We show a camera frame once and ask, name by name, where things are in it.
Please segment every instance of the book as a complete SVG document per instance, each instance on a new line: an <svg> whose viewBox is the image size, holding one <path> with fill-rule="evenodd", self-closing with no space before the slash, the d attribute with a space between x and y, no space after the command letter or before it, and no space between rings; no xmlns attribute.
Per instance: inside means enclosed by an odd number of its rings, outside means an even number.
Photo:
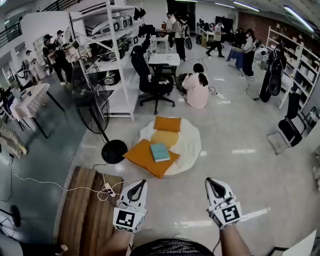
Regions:
<svg viewBox="0 0 320 256"><path fill-rule="evenodd" d="M153 155L153 159L156 163L170 160L170 155L165 144L151 144L150 148Z"/></svg>

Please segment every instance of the office chair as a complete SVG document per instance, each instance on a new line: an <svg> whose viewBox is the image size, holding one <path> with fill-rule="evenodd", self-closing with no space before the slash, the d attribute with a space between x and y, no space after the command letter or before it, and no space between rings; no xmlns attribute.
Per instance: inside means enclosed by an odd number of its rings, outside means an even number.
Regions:
<svg viewBox="0 0 320 256"><path fill-rule="evenodd" d="M165 98L163 95L170 95L174 88L174 80L172 77L153 76L149 81L150 75L149 67L144 58L144 50L141 46L137 45L133 47L131 52L131 63L140 76L139 88L142 92L152 95L149 98L140 101L140 106L143 106L145 102L155 100L154 114L158 114L158 101L163 100L172 103L172 107L175 107L175 102L171 99Z"/></svg>
<svg viewBox="0 0 320 256"><path fill-rule="evenodd" d="M307 126L306 126L303 118L298 114L299 100L300 100L300 95L298 93L291 93L290 94L287 115L278 124L278 127L282 133L277 130L277 131L270 133L266 136L267 140L269 141L269 143L270 143L271 147L273 148L273 151L276 155L281 154L283 151L286 150L286 148L294 147L302 140L302 134L306 130ZM297 127L292 122L292 119L296 118L297 116L299 117L299 119L301 120L301 122L303 124L303 131L302 132L299 132ZM275 145L270 140L270 136L275 135L275 134L279 134L285 143L286 147L281 151L277 151Z"/></svg>

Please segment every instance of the balcony railing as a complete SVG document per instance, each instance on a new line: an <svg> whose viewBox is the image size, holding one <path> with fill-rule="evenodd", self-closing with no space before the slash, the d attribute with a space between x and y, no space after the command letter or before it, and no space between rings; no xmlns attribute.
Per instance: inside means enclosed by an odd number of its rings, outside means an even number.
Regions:
<svg viewBox="0 0 320 256"><path fill-rule="evenodd" d="M50 4L43 12L50 11L63 11L70 6L80 3L82 0L57 0L54 3Z"/></svg>
<svg viewBox="0 0 320 256"><path fill-rule="evenodd" d="M20 22L11 27L8 27L6 30L0 33L0 48L21 35L22 32Z"/></svg>

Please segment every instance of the pink tablecloth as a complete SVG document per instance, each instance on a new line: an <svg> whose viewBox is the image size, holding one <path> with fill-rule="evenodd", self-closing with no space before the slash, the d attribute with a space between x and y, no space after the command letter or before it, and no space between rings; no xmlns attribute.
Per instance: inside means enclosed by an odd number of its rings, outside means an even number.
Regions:
<svg viewBox="0 0 320 256"><path fill-rule="evenodd" d="M22 96L23 101L18 102L15 98L10 106L13 117L18 121L21 121L24 117L35 117L49 86L49 83L42 83L25 89L25 94Z"/></svg>

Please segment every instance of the yellow cushion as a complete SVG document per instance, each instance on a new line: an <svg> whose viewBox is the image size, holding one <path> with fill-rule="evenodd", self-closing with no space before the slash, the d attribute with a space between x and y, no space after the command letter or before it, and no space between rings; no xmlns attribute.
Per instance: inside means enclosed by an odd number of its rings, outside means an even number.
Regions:
<svg viewBox="0 0 320 256"><path fill-rule="evenodd" d="M151 137L151 144L163 143L167 149L176 145L179 139L177 131L157 130Z"/></svg>
<svg viewBox="0 0 320 256"><path fill-rule="evenodd" d="M162 179L167 169L180 155L169 150L170 160L155 162L150 148L151 144L149 140L143 139L123 156L136 165L146 169L157 178Z"/></svg>
<svg viewBox="0 0 320 256"><path fill-rule="evenodd" d="M153 129L180 132L181 118L156 116Z"/></svg>

